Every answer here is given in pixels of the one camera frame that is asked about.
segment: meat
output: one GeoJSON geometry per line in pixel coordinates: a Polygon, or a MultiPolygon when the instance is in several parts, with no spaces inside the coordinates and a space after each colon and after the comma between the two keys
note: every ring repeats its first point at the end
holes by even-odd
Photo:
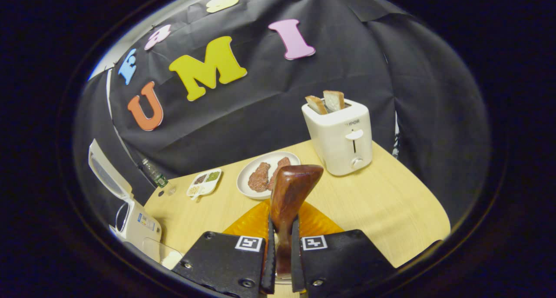
{"type": "Polygon", "coordinates": [[[257,193],[266,191],[268,184],[268,169],[270,165],[266,162],[261,162],[257,169],[250,175],[248,185],[257,193]]]}
{"type": "Polygon", "coordinates": [[[290,165],[291,163],[288,157],[284,157],[280,159],[280,161],[278,161],[278,167],[276,168],[276,170],[274,170],[274,173],[272,174],[272,177],[270,178],[270,182],[266,186],[266,189],[272,191],[272,189],[274,188],[274,182],[275,182],[274,180],[276,179],[276,174],[278,173],[278,170],[280,170],[281,167],[290,166],[290,165]]]}

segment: plastic bottle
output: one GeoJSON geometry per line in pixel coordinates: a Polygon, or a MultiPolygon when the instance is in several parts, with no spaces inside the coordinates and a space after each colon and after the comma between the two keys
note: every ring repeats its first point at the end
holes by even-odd
{"type": "Polygon", "coordinates": [[[161,189],[169,191],[170,194],[175,193],[175,185],[170,183],[159,170],[149,162],[146,158],[143,159],[143,171],[157,184],[161,189]]]}

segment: toast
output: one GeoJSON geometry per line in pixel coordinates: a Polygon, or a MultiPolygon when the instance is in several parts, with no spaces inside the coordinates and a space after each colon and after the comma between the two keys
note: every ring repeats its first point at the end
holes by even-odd
{"type": "Polygon", "coordinates": [[[342,92],[338,92],[337,90],[324,90],[322,94],[324,94],[324,103],[326,107],[332,112],[345,108],[344,94],[342,92]]]}
{"type": "Polygon", "coordinates": [[[313,109],[318,114],[327,114],[328,113],[326,111],[326,108],[324,108],[324,103],[317,96],[306,96],[305,99],[307,100],[311,109],[313,109]]]}

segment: wooden table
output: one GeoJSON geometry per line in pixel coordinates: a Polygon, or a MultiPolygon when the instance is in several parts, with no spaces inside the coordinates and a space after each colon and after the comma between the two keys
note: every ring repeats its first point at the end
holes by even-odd
{"type": "MultiPolygon", "coordinates": [[[[296,154],[303,165],[322,165],[310,140],[280,151],[296,154]]],[[[198,173],[171,179],[177,185],[172,196],[158,197],[160,189],[155,190],[145,210],[162,226],[161,242],[185,254],[202,233],[224,231],[260,203],[236,186],[240,171],[255,158],[220,167],[222,176],[214,192],[197,201],[185,191],[198,173]]],[[[365,232],[395,268],[450,233],[446,211],[433,193],[374,142],[370,165],[342,177],[325,170],[306,201],[342,229],[365,232]]],[[[277,285],[274,296],[298,294],[291,293],[290,286],[277,285]]]]}

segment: white toaster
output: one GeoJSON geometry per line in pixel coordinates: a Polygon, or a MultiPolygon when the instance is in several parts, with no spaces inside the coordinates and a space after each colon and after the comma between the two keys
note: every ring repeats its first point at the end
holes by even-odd
{"type": "Polygon", "coordinates": [[[301,106],[313,147],[332,175],[347,175],[373,159],[369,109],[352,100],[344,103],[342,110],[322,115],[308,104],[301,106]]]}

